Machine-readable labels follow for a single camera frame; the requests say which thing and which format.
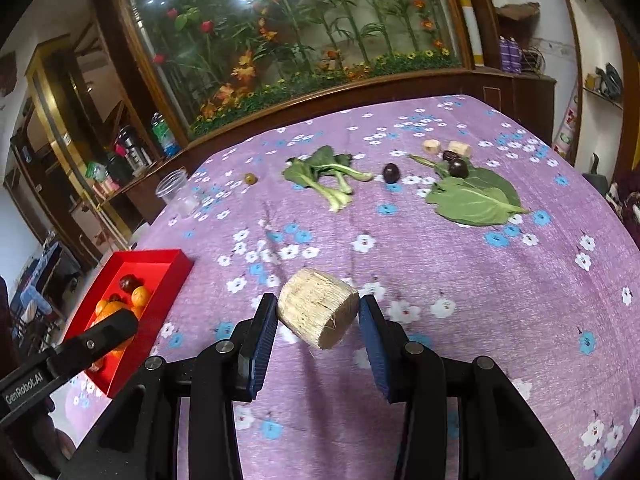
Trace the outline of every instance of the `purple bottle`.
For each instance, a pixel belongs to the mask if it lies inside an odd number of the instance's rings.
[[[509,43],[502,36],[500,36],[500,65],[503,72],[512,72],[511,70],[511,51],[509,50]]]
[[[511,54],[511,71],[516,74],[522,73],[522,62],[520,61],[520,47],[516,43],[516,40],[511,38],[508,41],[509,52]]]

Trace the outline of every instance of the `purple tablecloth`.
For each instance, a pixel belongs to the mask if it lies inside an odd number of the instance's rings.
[[[433,171],[404,156],[430,138],[471,145],[473,163],[507,178],[533,212],[478,228],[436,215],[424,202]],[[350,181],[354,202],[332,214],[318,193],[281,176],[288,158],[324,144],[353,153],[361,170],[394,162],[402,179]],[[247,172],[255,185],[243,183]],[[227,337],[262,293],[313,266],[373,293],[441,356],[495,358],[576,478],[597,478],[620,450],[640,414],[640,253],[589,184],[510,118],[465,96],[344,110],[217,153],[190,186],[202,209],[185,220],[166,210],[139,244],[180,247],[195,260],[154,348],[167,360]],[[66,410],[80,435],[107,403],[97,393],[84,376],[74,380]],[[375,389],[356,326],[335,349],[316,351],[281,325],[264,389],[235,412],[246,479],[392,477],[402,406]],[[455,421],[451,413],[450,478]]]

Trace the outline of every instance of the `plastic bottle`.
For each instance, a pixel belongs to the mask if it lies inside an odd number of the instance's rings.
[[[176,142],[174,134],[159,112],[156,112],[151,118],[151,131],[153,131],[167,156],[175,155],[180,151],[180,145]]]
[[[520,47],[516,40],[511,38],[509,41],[509,52],[511,54],[511,71],[516,74],[522,73],[522,62],[520,61]]]
[[[500,36],[500,64],[503,72],[511,72],[511,52],[509,43],[504,37]]]

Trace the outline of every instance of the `water bottle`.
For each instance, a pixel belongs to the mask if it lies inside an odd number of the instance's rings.
[[[522,73],[522,62],[520,61],[520,47],[516,40],[509,40],[509,53],[511,54],[511,71],[516,74]]]
[[[151,118],[151,131],[158,139],[165,155],[172,156],[180,151],[180,145],[175,141],[174,134],[160,112],[156,112]]]

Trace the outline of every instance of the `blue gripper pad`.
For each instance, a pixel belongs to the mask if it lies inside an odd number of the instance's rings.
[[[360,333],[364,339],[364,346],[367,349],[373,380],[380,392],[385,396],[385,399],[390,400],[389,361],[382,344],[380,332],[378,331],[378,325],[374,320],[375,314],[372,314],[371,307],[367,301],[372,301],[372,307],[377,309],[377,315],[382,318],[380,308],[373,296],[360,298],[360,307],[358,309]]]
[[[270,293],[264,294],[255,312],[254,320],[241,354],[249,360],[248,392],[255,399],[264,384],[271,348],[278,329],[277,298]]]

